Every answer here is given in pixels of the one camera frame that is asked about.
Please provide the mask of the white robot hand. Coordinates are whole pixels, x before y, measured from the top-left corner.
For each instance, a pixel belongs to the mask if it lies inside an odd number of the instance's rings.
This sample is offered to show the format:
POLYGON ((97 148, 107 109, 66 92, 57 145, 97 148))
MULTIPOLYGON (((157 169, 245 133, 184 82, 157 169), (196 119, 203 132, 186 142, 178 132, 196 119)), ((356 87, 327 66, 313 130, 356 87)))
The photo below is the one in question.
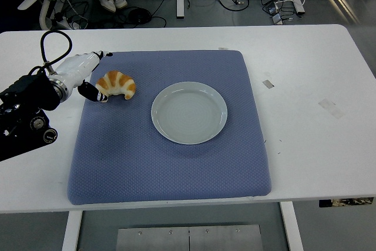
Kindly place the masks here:
POLYGON ((65 59, 56 69, 55 73, 49 75, 49 80, 59 96, 60 102, 66 101, 72 94, 73 89, 90 101, 98 102, 108 99, 91 83, 85 79, 98 67, 100 60, 106 56, 112 56, 111 52, 99 51, 75 55, 65 59))

